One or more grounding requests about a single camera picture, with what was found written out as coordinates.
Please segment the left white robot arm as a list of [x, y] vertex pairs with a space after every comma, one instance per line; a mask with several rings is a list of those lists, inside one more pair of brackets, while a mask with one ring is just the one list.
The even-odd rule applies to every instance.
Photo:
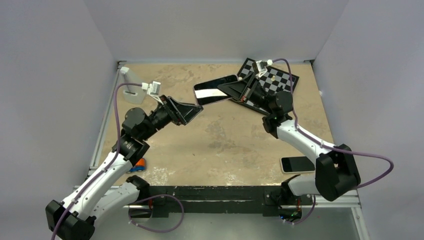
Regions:
[[118, 129], [117, 142], [101, 166], [69, 196], [61, 201], [52, 200], [46, 206], [52, 239], [89, 240], [113, 212], [133, 202], [142, 205], [150, 200], [149, 183], [136, 175], [116, 190], [108, 191], [144, 157], [150, 137], [169, 123], [187, 125], [202, 110], [202, 106], [178, 102], [165, 95], [159, 97], [156, 109], [150, 114], [139, 107], [128, 110]]

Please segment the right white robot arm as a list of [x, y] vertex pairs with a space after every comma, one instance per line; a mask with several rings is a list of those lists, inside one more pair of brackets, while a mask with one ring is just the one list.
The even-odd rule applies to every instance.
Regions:
[[335, 146], [301, 127], [289, 113], [294, 111], [293, 95], [288, 91], [269, 94], [250, 73], [244, 79], [217, 87], [237, 102], [250, 101], [268, 111], [262, 118], [265, 131], [290, 144], [314, 165], [314, 175], [295, 175], [281, 184], [280, 196], [288, 204], [302, 195], [320, 195], [334, 201], [361, 184], [361, 177], [351, 149]]

